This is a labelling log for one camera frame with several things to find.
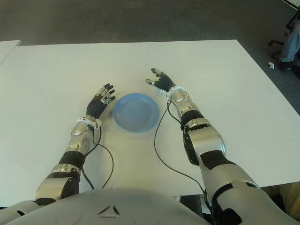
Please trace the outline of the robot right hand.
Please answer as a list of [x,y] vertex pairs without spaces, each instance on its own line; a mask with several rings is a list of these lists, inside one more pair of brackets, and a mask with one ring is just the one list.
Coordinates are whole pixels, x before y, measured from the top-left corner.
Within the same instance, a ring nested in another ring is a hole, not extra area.
[[176,86],[176,84],[172,81],[172,79],[163,71],[157,68],[152,68],[151,71],[156,77],[158,77],[158,80],[154,81],[151,79],[146,79],[145,82],[148,85],[152,85],[166,92],[168,92],[172,87]]

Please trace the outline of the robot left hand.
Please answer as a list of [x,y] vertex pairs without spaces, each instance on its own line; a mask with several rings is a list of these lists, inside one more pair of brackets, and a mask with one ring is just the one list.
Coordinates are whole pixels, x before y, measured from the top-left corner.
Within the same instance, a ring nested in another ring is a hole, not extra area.
[[107,105],[115,99],[113,85],[106,84],[95,94],[87,106],[86,116],[98,119]]

